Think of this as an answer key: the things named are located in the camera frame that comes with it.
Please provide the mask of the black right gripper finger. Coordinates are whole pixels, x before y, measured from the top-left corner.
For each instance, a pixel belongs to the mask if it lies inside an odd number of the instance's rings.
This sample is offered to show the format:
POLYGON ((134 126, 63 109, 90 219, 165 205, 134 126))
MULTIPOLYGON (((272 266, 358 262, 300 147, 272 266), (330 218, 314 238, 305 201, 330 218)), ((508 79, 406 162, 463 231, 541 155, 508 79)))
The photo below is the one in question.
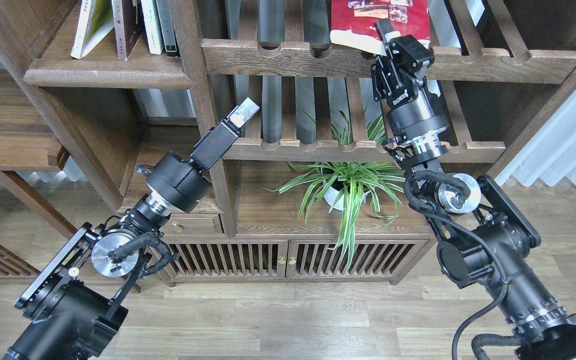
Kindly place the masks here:
POLYGON ((426 75, 435 61, 434 54, 428 48, 411 34, 395 37, 389 19, 378 20, 375 27, 386 48, 386 56, 396 69, 412 76, 426 75))

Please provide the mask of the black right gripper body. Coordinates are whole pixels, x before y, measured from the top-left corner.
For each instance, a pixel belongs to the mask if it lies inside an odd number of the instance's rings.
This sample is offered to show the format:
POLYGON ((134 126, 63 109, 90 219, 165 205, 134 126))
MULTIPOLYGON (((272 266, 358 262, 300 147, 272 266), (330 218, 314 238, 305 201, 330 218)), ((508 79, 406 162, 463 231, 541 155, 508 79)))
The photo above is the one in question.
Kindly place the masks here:
POLYGON ((387 123, 393 137, 387 143, 411 147, 414 155, 441 156, 447 152, 439 134, 448 126, 438 96, 428 91, 425 73, 434 56, 376 55, 371 66, 376 101, 386 100, 387 123))

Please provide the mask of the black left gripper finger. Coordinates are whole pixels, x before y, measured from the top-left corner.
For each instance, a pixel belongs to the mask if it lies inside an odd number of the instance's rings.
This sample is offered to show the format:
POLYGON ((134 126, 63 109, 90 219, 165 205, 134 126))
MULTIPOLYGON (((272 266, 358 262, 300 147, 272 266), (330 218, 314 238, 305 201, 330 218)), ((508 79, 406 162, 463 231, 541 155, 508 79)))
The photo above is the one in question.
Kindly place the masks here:
POLYGON ((209 170, 242 134, 247 122, 259 111, 259 106, 247 97, 231 110, 213 129, 204 134, 193 147, 190 162, 196 168, 209 170))

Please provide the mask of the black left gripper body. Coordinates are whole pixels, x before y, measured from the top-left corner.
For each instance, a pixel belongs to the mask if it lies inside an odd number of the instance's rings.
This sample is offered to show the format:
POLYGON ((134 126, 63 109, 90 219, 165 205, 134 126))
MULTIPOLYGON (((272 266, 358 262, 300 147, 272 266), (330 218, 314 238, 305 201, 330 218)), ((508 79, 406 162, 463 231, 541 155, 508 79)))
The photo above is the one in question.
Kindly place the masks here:
POLYGON ((212 184, 202 174, 209 168, 194 152, 187 161, 168 152, 155 166, 140 164, 137 172, 146 176, 151 192, 145 201, 154 212, 161 206, 190 213, 211 190, 212 184))

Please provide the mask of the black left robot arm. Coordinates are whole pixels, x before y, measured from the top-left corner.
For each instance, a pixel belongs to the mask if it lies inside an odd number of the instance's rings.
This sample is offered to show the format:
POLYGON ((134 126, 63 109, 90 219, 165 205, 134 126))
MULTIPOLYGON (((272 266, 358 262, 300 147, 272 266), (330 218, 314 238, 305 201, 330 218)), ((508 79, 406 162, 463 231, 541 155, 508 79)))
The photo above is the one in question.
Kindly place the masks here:
POLYGON ((247 98, 201 137, 189 159, 170 151, 155 166, 138 166, 150 193, 113 226, 84 223, 68 240, 14 303, 30 325, 3 358, 100 356, 128 314, 122 301, 137 280, 179 259, 161 228, 174 210, 192 211, 210 191, 204 171, 230 150, 258 111, 247 98))

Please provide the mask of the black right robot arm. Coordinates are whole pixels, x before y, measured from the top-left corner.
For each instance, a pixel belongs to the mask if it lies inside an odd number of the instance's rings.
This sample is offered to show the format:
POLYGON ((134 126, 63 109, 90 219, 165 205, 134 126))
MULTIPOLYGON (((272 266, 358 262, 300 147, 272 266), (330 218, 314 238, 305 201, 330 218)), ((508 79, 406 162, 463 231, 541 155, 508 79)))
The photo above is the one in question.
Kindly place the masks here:
POLYGON ((371 66, 374 98, 390 107, 387 143, 395 147, 387 153, 405 172, 409 207, 425 217, 438 240, 441 272, 460 289, 483 285, 493 299, 457 328, 451 357, 457 359, 466 327, 499 308, 513 333, 474 336, 478 360, 489 358, 486 346, 514 346, 520 360, 576 360, 576 314, 558 305, 525 260, 541 244, 538 231, 491 177, 442 170, 438 159, 447 148, 439 134, 449 123, 425 76, 434 55, 412 35, 398 36, 387 18, 375 28, 382 50, 371 66))

